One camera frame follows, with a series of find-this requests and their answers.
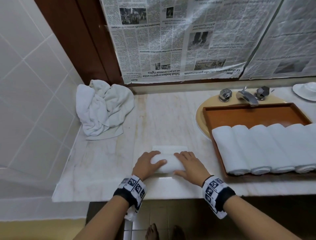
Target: foot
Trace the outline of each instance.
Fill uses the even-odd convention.
[[[171,240],[185,240],[185,235],[181,227],[177,225],[173,227]]]
[[[147,229],[147,233],[145,236],[146,240],[159,240],[159,233],[157,231],[157,227],[156,224],[152,224],[149,226],[149,228]]]

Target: newspaper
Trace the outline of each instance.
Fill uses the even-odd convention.
[[[281,0],[101,0],[124,83],[236,78]]]
[[[284,0],[241,79],[316,75],[315,13],[315,0]]]

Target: wooden tray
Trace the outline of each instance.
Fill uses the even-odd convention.
[[[227,174],[223,159],[212,135],[212,129],[221,126],[233,127],[236,125],[245,125],[247,128],[250,129],[253,126],[259,124],[267,127],[275,123],[280,123],[283,126],[287,127],[289,125],[297,123],[300,123],[302,125],[308,125],[312,123],[294,103],[260,104],[257,107],[251,107],[249,104],[221,107],[204,107],[203,115],[205,117],[206,125],[210,132],[216,156],[222,166],[224,175],[226,177],[236,178],[245,175],[257,177],[257,175],[245,174],[241,176],[236,176],[232,174]]]

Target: forearm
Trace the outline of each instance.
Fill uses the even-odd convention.
[[[111,200],[93,217],[74,240],[114,239],[128,210],[128,202],[121,196]]]
[[[225,202],[223,208],[249,239],[300,239],[269,216],[236,195],[230,197]]]

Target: faucet knob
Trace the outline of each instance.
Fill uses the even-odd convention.
[[[218,98],[219,100],[221,100],[222,102],[228,102],[228,100],[231,98],[233,92],[228,89],[228,88],[225,88],[223,90],[220,91],[219,95],[218,95]]]
[[[270,94],[270,88],[262,86],[256,90],[255,97],[258,100],[264,100],[266,96]]]

